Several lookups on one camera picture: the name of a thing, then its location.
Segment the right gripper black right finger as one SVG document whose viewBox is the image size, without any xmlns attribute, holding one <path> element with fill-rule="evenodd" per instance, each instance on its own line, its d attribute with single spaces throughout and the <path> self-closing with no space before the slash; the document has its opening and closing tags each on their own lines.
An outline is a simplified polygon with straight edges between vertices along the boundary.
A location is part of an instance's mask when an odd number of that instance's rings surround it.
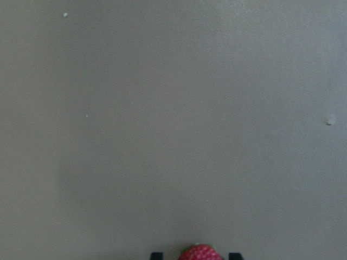
<svg viewBox="0 0 347 260">
<path fill-rule="evenodd" d="M 242 254 L 240 252 L 230 252 L 228 254 L 229 260 L 242 260 Z"/>
</svg>

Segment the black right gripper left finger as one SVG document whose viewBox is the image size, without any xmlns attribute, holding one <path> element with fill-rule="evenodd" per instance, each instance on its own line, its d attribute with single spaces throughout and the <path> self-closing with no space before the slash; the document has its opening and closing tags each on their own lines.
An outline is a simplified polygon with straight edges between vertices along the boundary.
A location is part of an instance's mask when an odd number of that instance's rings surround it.
<svg viewBox="0 0 347 260">
<path fill-rule="evenodd" d="M 150 255 L 150 260 L 163 260 L 162 252 L 152 252 Z"/>
</svg>

